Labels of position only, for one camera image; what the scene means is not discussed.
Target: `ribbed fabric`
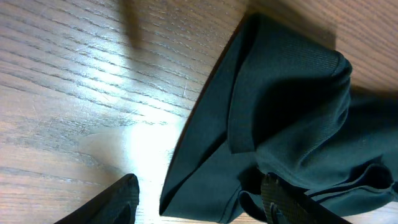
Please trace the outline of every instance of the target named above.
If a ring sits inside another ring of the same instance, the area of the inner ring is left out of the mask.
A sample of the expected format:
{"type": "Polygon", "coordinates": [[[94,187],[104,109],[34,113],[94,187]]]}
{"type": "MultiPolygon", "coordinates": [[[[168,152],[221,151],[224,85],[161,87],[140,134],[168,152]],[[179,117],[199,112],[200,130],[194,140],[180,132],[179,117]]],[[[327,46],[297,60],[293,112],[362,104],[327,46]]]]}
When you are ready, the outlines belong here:
{"type": "Polygon", "coordinates": [[[351,71],[340,53],[251,16],[175,150],[160,214],[228,223],[245,210],[265,221],[269,172],[337,215],[396,200],[398,101],[350,93],[351,71]]]}

